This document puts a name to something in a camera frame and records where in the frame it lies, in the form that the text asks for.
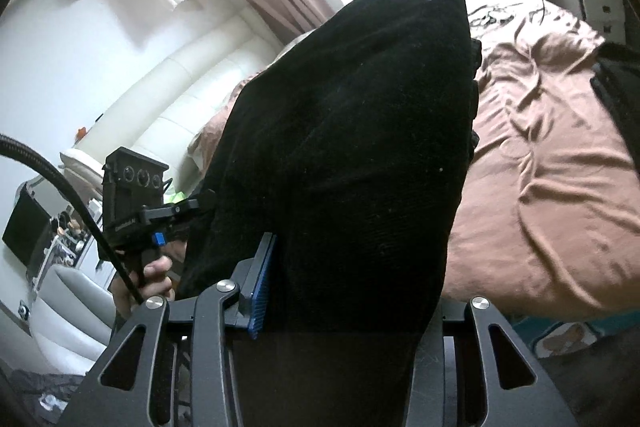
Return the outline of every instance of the thin black wire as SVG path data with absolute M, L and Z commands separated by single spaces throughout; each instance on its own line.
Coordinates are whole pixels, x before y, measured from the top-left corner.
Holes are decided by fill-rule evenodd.
M 0 134 L 0 155 L 20 162 L 21 164 L 33 169 L 43 176 L 44 179 L 49 181 L 60 192 L 60 194 L 66 198 L 66 200 L 79 214 L 84 225 L 94 236 L 98 245 L 107 253 L 111 264 L 113 264 L 116 272 L 118 272 L 118 275 L 124 281 L 127 290 L 129 290 L 131 295 L 133 295 L 138 304 L 142 304 L 144 299 L 142 298 L 142 295 L 140 295 L 140 291 L 137 286 L 133 284 L 129 278 L 129 272 L 123 266 L 113 248 L 111 248 L 108 241 L 102 235 L 102 230 L 100 230 L 100 227 L 98 227 L 94 221 L 94 217 L 87 210 L 82 198 L 78 195 L 68 180 L 60 173 L 60 171 L 30 147 L 18 142 L 18 140 L 5 136 L 4 134 Z

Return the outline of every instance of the chair backrest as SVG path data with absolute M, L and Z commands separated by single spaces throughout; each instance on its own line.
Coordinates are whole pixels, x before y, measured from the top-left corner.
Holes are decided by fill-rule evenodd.
M 56 370 L 84 375 L 109 343 L 114 319 L 108 291 L 74 268 L 53 265 L 31 307 L 29 324 Z

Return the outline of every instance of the bed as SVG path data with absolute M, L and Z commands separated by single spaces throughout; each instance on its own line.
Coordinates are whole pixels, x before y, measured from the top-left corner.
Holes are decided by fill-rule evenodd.
M 444 295 L 560 321 L 638 309 L 640 182 L 590 86 L 602 38 L 548 1 L 466 2 L 480 143 Z

